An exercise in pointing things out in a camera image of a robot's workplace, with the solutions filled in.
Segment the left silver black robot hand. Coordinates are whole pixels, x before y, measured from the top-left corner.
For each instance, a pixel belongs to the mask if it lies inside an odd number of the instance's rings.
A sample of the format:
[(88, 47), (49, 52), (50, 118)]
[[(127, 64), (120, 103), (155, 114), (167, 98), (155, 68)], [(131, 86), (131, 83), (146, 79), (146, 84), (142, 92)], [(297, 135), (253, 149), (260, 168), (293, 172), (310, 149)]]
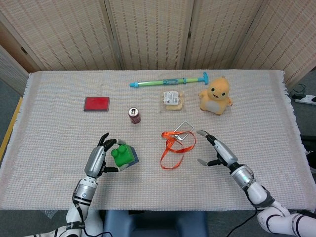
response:
[(128, 167), (128, 164), (124, 164), (120, 167), (107, 167), (106, 166), (106, 152), (114, 145), (126, 145), (126, 142), (121, 139), (109, 139), (106, 140), (109, 133), (105, 133), (101, 136), (97, 146), (92, 150), (84, 172), (87, 176), (92, 178), (99, 178), (103, 173), (120, 172)]

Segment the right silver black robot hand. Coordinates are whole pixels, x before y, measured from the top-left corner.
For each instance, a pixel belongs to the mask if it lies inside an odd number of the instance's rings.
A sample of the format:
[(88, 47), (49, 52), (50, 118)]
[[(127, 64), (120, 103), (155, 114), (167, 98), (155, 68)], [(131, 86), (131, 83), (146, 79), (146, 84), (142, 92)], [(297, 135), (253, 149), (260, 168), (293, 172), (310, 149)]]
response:
[(216, 160), (204, 161), (202, 159), (197, 159), (201, 165), (215, 166), (222, 164), (230, 170), (230, 173), (233, 173), (241, 167), (241, 164), (237, 162), (238, 159), (235, 154), (223, 142), (204, 130), (197, 130), (197, 133), (205, 137), (217, 152)]

